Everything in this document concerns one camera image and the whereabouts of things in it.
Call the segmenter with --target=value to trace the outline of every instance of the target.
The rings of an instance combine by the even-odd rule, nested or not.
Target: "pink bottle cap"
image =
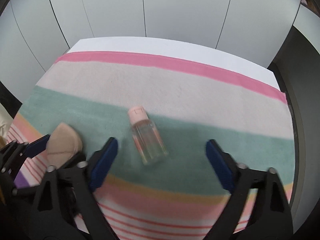
[[[131,125],[135,125],[137,122],[149,119],[143,106],[135,106],[130,108],[128,111],[128,115]]]

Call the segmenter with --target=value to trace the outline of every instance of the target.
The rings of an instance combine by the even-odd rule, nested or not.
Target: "dark floor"
[[[7,90],[0,82],[0,104],[8,111],[12,118],[17,114],[22,103]]]

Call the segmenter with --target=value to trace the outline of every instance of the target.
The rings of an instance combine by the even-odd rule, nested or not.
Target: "teal stripe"
[[[293,181],[293,140],[152,114],[149,117],[156,123],[170,157],[146,167],[132,141],[127,110],[35,87],[20,113],[42,134],[52,133],[60,122],[71,125],[81,135],[88,158],[109,137],[117,138],[120,147],[111,173],[151,188],[201,195],[225,193],[205,157],[205,143],[212,138],[237,162],[258,170],[275,167],[284,184]]]

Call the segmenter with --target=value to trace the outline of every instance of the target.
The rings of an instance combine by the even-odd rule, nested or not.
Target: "small bottle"
[[[142,157],[143,163],[155,163],[168,155],[160,134],[142,106],[128,111],[134,143]]]

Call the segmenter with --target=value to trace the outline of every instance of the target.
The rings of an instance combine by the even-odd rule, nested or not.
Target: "metal screw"
[[[83,161],[83,162],[79,162],[78,164],[77,164],[77,167],[78,168],[84,168],[84,167],[86,167],[88,165],[88,163],[86,162],[86,161]]]
[[[56,169],[56,166],[51,165],[51,166],[49,166],[49,167],[47,168],[47,172],[52,172],[52,171],[54,171],[55,169]]]
[[[245,170],[248,168],[248,166],[244,163],[237,163],[237,166],[239,169]]]
[[[268,169],[268,171],[270,172],[270,173],[272,173],[272,174],[277,174],[277,171],[276,171],[276,169],[275,168],[269,168]]]
[[[16,196],[17,193],[18,193],[18,190],[17,190],[16,188],[14,188],[14,189],[12,190],[12,195],[13,195],[13,196]]]

